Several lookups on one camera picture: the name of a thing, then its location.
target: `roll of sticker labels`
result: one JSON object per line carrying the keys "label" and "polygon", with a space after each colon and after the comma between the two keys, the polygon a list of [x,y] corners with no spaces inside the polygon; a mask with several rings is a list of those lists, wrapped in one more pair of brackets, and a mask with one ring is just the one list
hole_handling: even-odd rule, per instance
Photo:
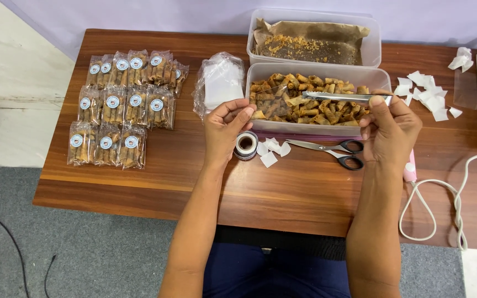
{"label": "roll of sticker labels", "polygon": [[259,138],[253,132],[242,132],[237,136],[235,149],[233,154],[241,160],[249,160],[255,157],[257,147],[259,146]]}

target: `white electrical cord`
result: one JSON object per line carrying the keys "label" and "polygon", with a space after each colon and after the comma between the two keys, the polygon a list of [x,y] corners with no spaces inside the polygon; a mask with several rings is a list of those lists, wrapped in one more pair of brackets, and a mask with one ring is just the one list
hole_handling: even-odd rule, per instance
{"label": "white electrical cord", "polygon": [[[463,177],[463,182],[461,182],[460,190],[456,190],[452,185],[450,185],[450,184],[448,184],[444,181],[437,180],[437,179],[427,179],[427,180],[419,181],[417,183],[415,183],[415,181],[411,181],[411,185],[414,188],[412,189],[410,197],[407,199],[406,206],[402,210],[401,217],[399,218],[399,230],[401,231],[401,234],[404,237],[406,237],[408,239],[411,239],[411,240],[415,240],[415,241],[424,241],[424,240],[428,240],[428,239],[432,238],[434,236],[434,234],[436,233],[437,224],[436,224],[436,219],[434,217],[434,214],[432,214],[432,211],[430,210],[430,208],[426,204],[425,200],[422,198],[422,195],[421,195],[421,193],[419,192],[419,189],[418,189],[419,185],[421,185],[425,182],[435,182],[435,183],[441,184],[443,186],[446,186],[452,192],[452,194],[454,194],[454,208],[456,209],[455,223],[456,223],[456,227],[457,227],[457,238],[456,238],[457,247],[459,247],[461,251],[467,250],[467,248],[468,248],[467,238],[465,237],[465,234],[463,233],[463,219],[461,218],[461,197],[460,197],[460,194],[463,191],[463,188],[465,187],[465,184],[467,184],[468,164],[471,161],[473,161],[474,159],[477,159],[477,155],[474,155],[473,157],[467,159],[467,162],[465,163],[465,176]],[[429,236],[424,237],[424,238],[410,237],[402,231],[402,218],[404,217],[404,214],[405,214],[408,206],[410,205],[411,199],[414,197],[415,193],[417,193],[417,196],[421,200],[422,205],[424,205],[424,207],[426,208],[426,210],[428,211],[428,213],[430,214],[430,216],[432,218],[432,222],[434,223],[434,230],[432,231],[432,233]]]}

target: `parchment paper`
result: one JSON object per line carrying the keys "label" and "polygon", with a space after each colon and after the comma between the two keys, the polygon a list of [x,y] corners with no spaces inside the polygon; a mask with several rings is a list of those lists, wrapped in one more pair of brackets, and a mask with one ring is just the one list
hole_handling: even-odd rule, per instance
{"label": "parchment paper", "polygon": [[253,53],[283,59],[362,65],[360,47],[369,28],[359,25],[257,19]]}

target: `plastic container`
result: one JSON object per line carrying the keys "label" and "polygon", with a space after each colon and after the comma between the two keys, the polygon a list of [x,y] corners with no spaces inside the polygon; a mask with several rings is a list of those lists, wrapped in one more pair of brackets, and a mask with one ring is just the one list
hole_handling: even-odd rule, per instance
{"label": "plastic container", "polygon": [[[384,89],[391,91],[387,72],[379,68],[354,65],[337,65],[326,63],[256,63],[248,70],[246,96],[250,94],[251,82],[268,79],[274,73],[296,74],[304,76],[317,75],[320,78],[337,78],[349,81],[355,87],[366,85],[369,91]],[[257,131],[287,132],[292,134],[359,136],[360,128],[355,126],[311,125],[285,123],[267,120],[254,120],[253,129]]]}
{"label": "plastic container", "polygon": [[250,65],[260,62],[291,62],[291,63],[313,63],[338,65],[331,63],[318,63],[297,61],[282,58],[274,58],[267,56],[254,55],[251,52],[253,48],[253,30],[257,28],[257,18],[263,18],[269,24],[279,21],[298,21],[298,22],[328,22],[343,23],[351,25],[360,25],[369,28],[369,35],[362,39],[361,54],[362,66],[377,68],[380,65],[381,54],[381,38],[380,26],[372,17],[360,17],[356,15],[343,15],[328,12],[315,12],[308,10],[285,10],[285,9],[256,9],[251,15],[250,32],[248,34],[248,45],[246,51],[250,56]]}

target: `round sticker label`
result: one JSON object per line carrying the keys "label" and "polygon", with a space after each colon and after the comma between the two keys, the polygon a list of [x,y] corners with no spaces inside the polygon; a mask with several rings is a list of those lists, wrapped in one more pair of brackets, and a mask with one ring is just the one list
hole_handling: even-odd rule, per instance
{"label": "round sticker label", "polygon": [[124,60],[124,59],[121,59],[119,61],[117,61],[117,69],[120,70],[120,71],[124,71],[125,69],[128,68],[128,61]]}
{"label": "round sticker label", "polygon": [[110,137],[104,137],[101,140],[101,148],[104,150],[109,149],[112,144],[113,142]]}
{"label": "round sticker label", "polygon": [[82,136],[79,134],[76,134],[71,137],[71,146],[73,147],[78,147],[82,145]]}
{"label": "round sticker label", "polygon": [[138,68],[141,68],[142,66],[142,60],[141,58],[132,58],[132,60],[130,61],[130,66],[133,68],[133,69],[138,69]]}
{"label": "round sticker label", "polygon": [[152,103],[150,103],[150,108],[152,108],[152,111],[154,112],[161,111],[163,108],[163,101],[161,101],[161,99],[153,100]]}
{"label": "round sticker label", "polygon": [[141,96],[134,94],[130,98],[130,105],[132,105],[132,107],[137,107],[138,105],[141,104],[141,101],[142,101]]}
{"label": "round sticker label", "polygon": [[90,104],[91,104],[91,102],[89,101],[89,98],[87,98],[87,97],[80,100],[80,108],[83,109],[83,110],[89,108]]}
{"label": "round sticker label", "polygon": [[156,57],[152,58],[152,60],[150,61],[150,64],[156,66],[159,63],[161,63],[161,60],[162,60],[162,58],[160,56],[156,56]]}
{"label": "round sticker label", "polygon": [[110,64],[110,63],[104,63],[104,64],[102,65],[102,67],[101,67],[101,71],[102,71],[103,73],[109,72],[110,69],[111,69],[111,64]]}
{"label": "round sticker label", "polygon": [[109,106],[110,109],[115,109],[119,105],[119,99],[112,95],[106,100],[106,105]]}
{"label": "round sticker label", "polygon": [[89,72],[91,74],[96,74],[99,72],[99,70],[101,70],[101,67],[98,65],[98,64],[95,64],[95,65],[92,65],[90,68],[89,68]]}
{"label": "round sticker label", "polygon": [[124,145],[130,149],[137,147],[137,138],[135,136],[129,136],[124,140]]}

